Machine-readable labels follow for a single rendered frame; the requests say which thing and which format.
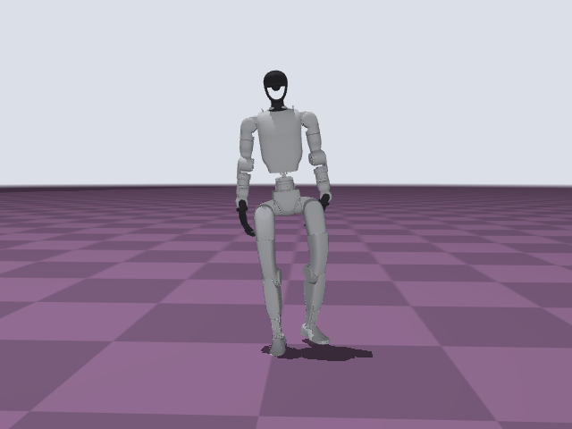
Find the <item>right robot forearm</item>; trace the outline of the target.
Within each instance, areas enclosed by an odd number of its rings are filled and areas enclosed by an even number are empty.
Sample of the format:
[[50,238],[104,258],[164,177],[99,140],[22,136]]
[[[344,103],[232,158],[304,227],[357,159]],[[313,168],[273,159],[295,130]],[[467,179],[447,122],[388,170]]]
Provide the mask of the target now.
[[239,207],[240,200],[245,200],[248,206],[248,193],[249,193],[249,180],[251,175],[247,172],[240,171],[240,159],[238,161],[238,169],[237,169],[237,189],[236,195],[237,198],[235,200],[235,204]]

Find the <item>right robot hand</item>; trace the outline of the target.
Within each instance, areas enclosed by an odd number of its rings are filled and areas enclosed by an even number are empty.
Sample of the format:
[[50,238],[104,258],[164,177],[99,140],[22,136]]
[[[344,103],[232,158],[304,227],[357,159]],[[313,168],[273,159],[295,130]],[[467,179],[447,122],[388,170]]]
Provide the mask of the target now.
[[239,202],[239,207],[237,208],[237,211],[239,212],[239,216],[240,216],[240,222],[245,230],[245,233],[249,236],[256,236],[256,234],[253,231],[252,228],[248,225],[248,221],[247,221],[247,216],[246,216],[246,211],[248,211],[247,208],[247,204],[245,200],[240,200]]

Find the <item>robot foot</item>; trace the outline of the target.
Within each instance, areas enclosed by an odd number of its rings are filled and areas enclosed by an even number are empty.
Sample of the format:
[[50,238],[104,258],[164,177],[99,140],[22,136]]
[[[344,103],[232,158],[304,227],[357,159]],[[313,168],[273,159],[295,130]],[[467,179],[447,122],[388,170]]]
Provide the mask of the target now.
[[282,339],[280,339],[280,335],[277,333],[277,339],[273,339],[269,354],[272,356],[282,355],[286,350],[285,349],[286,342],[287,341],[285,335],[282,333]]
[[306,324],[302,324],[300,335],[307,337],[310,341],[317,344],[327,344],[330,342],[328,337],[326,337],[316,326],[312,327],[312,325],[311,329],[307,329]]

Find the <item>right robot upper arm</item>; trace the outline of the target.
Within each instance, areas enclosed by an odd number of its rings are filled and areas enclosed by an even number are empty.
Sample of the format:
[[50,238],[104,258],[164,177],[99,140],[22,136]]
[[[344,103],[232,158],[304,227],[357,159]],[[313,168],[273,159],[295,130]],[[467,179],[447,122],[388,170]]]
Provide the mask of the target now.
[[240,125],[240,171],[252,172],[254,159],[251,158],[254,137],[252,133],[257,130],[257,115],[245,118]]

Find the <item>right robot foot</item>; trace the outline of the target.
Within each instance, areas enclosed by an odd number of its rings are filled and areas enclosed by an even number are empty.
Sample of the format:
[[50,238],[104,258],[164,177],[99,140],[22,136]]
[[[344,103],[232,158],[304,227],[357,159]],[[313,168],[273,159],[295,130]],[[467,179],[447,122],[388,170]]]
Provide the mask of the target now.
[[286,342],[287,341],[285,335],[282,333],[282,339],[280,339],[280,335],[277,333],[277,339],[273,339],[269,354],[272,356],[282,355],[286,350],[285,349]]

